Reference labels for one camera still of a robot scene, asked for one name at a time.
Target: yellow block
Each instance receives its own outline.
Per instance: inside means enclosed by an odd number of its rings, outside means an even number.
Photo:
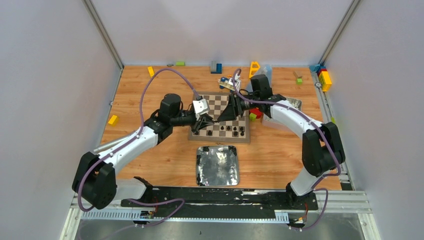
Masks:
[[[331,88],[331,79],[328,71],[321,71],[321,74],[318,77],[319,82],[322,85],[322,91],[327,92]]]
[[[112,115],[112,117],[107,122],[109,125],[115,126],[118,123],[119,117],[117,115]]]
[[[253,75],[261,68],[259,63],[257,61],[252,61],[250,63],[250,71],[249,71],[249,78],[253,77]]]
[[[155,75],[155,71],[153,71],[153,67],[149,66],[147,70],[148,70],[148,74],[150,74],[150,77],[153,77],[153,75]]]

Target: chessboard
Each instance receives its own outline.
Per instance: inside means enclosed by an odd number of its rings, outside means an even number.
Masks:
[[[213,120],[217,120],[221,112],[227,107],[229,93],[199,91],[198,94],[207,100],[209,104],[208,114]],[[222,121],[212,126],[207,126],[199,130],[198,135],[195,135],[189,129],[188,140],[219,143],[250,143],[249,111],[246,111],[243,116],[238,116],[234,121]]]

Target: chessboard border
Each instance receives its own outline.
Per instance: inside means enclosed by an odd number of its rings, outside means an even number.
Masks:
[[[219,96],[228,96],[230,92],[220,92],[220,91],[198,91],[199,95],[219,95]],[[188,140],[189,141],[206,141],[206,142],[217,142],[217,143],[239,143],[239,144],[250,144],[251,142],[251,129],[250,129],[250,120],[249,120],[249,111],[244,111],[244,116],[246,117],[246,126],[245,128],[249,130],[246,134],[246,138],[228,138],[222,136],[196,136],[192,134],[191,128],[188,129]]]

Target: gray floor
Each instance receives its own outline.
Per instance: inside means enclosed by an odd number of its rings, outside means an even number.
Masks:
[[[308,215],[312,224],[317,214]],[[84,220],[80,223],[82,240],[364,240],[357,214],[327,213],[313,229],[296,232],[285,224],[164,222],[160,225],[131,227],[105,238],[113,232],[134,225],[122,220]]]

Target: small brown object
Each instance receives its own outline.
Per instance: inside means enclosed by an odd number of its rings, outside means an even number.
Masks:
[[[302,78],[302,73],[300,71],[293,71],[293,75],[296,77],[296,79]]]

